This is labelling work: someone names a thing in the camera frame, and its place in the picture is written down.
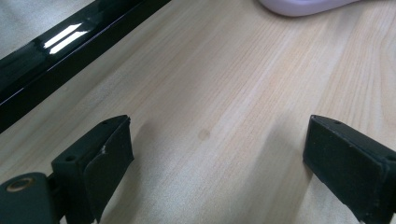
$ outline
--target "glossy black bar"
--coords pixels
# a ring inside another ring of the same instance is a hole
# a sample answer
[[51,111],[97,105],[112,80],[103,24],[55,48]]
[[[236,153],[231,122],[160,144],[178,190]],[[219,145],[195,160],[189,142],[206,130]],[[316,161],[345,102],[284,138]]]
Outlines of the glossy black bar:
[[0,60],[0,133],[170,0],[96,0]]

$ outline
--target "light wood grain surface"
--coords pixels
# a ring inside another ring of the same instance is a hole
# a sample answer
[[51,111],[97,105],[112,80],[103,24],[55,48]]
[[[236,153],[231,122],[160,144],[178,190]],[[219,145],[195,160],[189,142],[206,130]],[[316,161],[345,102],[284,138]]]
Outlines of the light wood grain surface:
[[395,11],[173,0],[0,135],[0,180],[50,174],[127,114],[135,161],[102,223],[358,223],[303,165],[304,138],[318,114],[396,149]]

